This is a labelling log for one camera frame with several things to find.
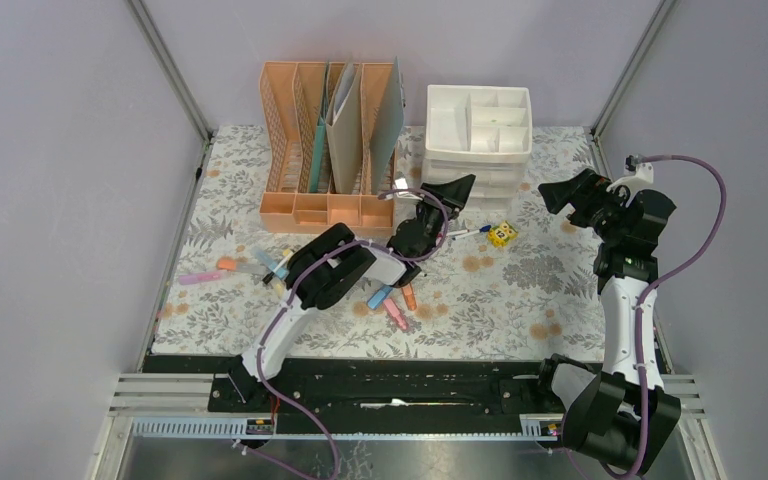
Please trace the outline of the light blue folder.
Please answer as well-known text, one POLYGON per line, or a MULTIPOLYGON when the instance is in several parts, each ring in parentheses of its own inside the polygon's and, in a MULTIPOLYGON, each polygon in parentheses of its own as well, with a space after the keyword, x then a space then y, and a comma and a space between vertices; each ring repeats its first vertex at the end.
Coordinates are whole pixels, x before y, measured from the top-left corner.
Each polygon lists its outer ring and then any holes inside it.
POLYGON ((370 138, 371 189, 379 191, 404 124, 404 95, 399 59, 392 62, 370 138))

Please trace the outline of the white plastic drawer unit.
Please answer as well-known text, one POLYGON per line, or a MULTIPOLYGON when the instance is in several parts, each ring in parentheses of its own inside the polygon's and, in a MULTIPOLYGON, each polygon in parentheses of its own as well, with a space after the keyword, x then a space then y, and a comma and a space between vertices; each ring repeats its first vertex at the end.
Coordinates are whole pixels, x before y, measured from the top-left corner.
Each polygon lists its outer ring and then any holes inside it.
POLYGON ((473 175, 466 208, 502 212, 523 182, 533 150, 530 91, 524 87, 430 85, 421 180, 473 175))

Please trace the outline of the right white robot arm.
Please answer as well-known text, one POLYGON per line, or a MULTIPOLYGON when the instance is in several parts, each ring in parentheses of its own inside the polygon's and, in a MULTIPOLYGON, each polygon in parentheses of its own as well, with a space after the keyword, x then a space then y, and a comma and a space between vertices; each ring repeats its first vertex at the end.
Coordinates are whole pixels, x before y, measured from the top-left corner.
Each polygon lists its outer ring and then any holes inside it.
POLYGON ((599 370, 560 354, 545 359, 535 402, 549 412, 565 408, 565 448, 608 466, 612 475, 643 475, 681 415, 658 369, 653 325, 659 277, 653 252, 676 206, 658 191, 632 192, 592 169, 542 183, 538 191, 550 213, 571 207, 570 224, 592 229, 601 240, 593 271, 605 353, 599 370))

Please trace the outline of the teal folder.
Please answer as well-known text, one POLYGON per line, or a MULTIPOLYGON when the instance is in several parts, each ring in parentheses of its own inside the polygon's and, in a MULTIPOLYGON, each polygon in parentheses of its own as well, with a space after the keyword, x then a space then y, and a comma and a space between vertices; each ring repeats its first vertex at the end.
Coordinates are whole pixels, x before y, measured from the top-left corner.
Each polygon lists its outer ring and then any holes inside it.
POLYGON ((319 193, 329 186, 330 167, 327 159, 326 115, 329 103, 329 63, 324 64, 320 105, 314 130, 314 148, 308 192, 319 193))

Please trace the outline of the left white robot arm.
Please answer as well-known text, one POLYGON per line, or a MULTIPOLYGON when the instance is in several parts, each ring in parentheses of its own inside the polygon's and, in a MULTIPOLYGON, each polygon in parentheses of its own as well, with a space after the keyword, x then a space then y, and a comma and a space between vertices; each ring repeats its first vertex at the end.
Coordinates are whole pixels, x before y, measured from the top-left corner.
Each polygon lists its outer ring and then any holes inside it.
POLYGON ((294 253, 275 316, 228 370, 232 398, 248 411, 264 407, 270 397, 268 380, 280 373, 297 338, 360 280, 395 288, 409 285, 421 272, 420 263, 442 247, 449 222, 466 206, 475 181, 474 174, 467 174, 413 189, 419 197, 415 215, 402 221, 385 245, 361 239, 348 225, 336 223, 294 253))

